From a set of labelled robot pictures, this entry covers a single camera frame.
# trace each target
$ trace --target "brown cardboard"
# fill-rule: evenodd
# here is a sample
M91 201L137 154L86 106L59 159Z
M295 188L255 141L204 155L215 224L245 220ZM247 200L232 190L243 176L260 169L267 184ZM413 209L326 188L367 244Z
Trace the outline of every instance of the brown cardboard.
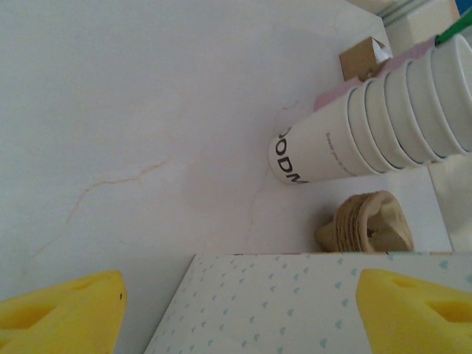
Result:
M353 77L365 81L376 76L382 70L387 60L377 63L372 40L376 41L381 48L385 47L383 43L375 38L368 37L339 55L344 81L348 81Z

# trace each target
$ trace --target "green straw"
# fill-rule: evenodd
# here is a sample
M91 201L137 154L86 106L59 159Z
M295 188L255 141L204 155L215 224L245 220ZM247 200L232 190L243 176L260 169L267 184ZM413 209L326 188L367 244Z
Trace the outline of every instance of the green straw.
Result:
M462 32L467 27L472 25L472 11L469 9L459 20L454 22L446 31L438 35L434 40L434 45L439 46L444 42L449 41L453 35Z

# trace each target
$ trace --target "black lettering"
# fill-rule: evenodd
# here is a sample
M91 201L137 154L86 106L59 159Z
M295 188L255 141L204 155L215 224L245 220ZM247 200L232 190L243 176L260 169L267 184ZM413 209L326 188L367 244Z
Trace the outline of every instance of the black lettering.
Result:
M290 129L292 129L292 127L288 127L288 129L287 129L286 131L284 131L283 133L281 133L281 134L279 135L279 138L283 138L285 135L287 135L288 132L290 131Z
M279 145L280 143L283 142L283 150L279 150ZM275 152L277 153L277 155L281 156L283 155L287 150L287 140L285 139L281 139L278 141L278 143L275 145Z
M308 183L307 181L299 181L300 179L300 175L298 173L294 173L292 175L286 175L285 177L287 177L288 179L291 178L291 181L293 183L298 183L298 184L301 184L301 183Z
M290 162L290 159L287 157L284 157L283 159L278 159L277 162L279 163L279 167L283 172L292 172L294 168L292 167L292 163Z

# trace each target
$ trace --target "crack in surface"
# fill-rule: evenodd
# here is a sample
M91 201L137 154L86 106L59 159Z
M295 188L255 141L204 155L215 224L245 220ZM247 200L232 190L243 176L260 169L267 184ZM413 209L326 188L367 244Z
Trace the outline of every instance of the crack in surface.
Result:
M79 198L77 200L77 202L75 203L74 205L74 208L72 209L72 211L69 213L69 216L67 217L66 219L66 225L68 225L72 218L74 217L75 214L77 214L77 211L79 210L80 208L80 205L82 204L83 202L83 199L88 195L90 194L91 192L93 192L94 190L96 190L98 187L101 187L101 186L104 186L104 185L115 185L115 184L121 184L121 183L127 183L127 182L138 182L140 183L140 178L143 177L143 175L146 175L154 170L157 170L158 168L164 166L166 163L168 163L168 160L164 160L163 162L160 162L158 164L154 164L152 166L149 166L149 167L146 167L144 170L141 170L141 172L138 173L137 176L134 176L134 177L129 177L129 178L122 178L122 179L117 179L116 181L100 181L100 182L97 182L95 184L93 184L91 187L89 188L86 188L80 195L79 195ZM48 243L46 243L44 246L40 247L39 250L34 253L33 256L30 257L30 259L33 259L35 257L37 257L39 254L41 254L45 249L47 249L48 247L50 247L55 241L57 241L61 236L62 236L63 232L61 232L57 237L55 237L53 240L49 241Z
M277 114L275 115L275 118L274 118L274 128L272 129L272 136L275 136L276 133L277 133L277 125L279 124L280 114L282 114L284 111L288 111L289 109L295 108L299 103L300 103L300 100L297 100L297 101L295 101L295 103L293 105L290 105L288 107L282 107L277 112Z
M274 127L272 129L272 138L271 139L273 139L273 136L276 135L277 125L279 123L280 115L282 114L282 112L288 111L292 108L295 108L299 103L300 103L300 100L297 100L297 101L295 101L295 103L293 105L290 105L288 107L282 107L280 110L278 110L277 114L274 117ZM264 190L264 187L266 186L266 179L267 179L268 175L270 174L270 172L271 172L271 167L267 166L267 168L265 169L265 172L264 172L263 180L262 180L259 188L257 188L256 192L254 193L254 195L251 199L251 203L249 204L249 227L248 227L248 230L246 231L246 236L245 236L245 239L244 239L245 246L247 246L248 243L249 243L249 233L252 230L252 227L253 227L254 222L255 222L254 206L256 204L257 198L259 198L260 193Z

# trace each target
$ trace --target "blue heart pattern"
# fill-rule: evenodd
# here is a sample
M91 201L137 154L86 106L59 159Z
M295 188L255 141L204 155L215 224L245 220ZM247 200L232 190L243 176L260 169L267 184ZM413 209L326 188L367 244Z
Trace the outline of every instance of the blue heart pattern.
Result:
M447 260L443 260L443 261L440 263L440 267L441 267L442 269L448 270L449 262L448 262Z

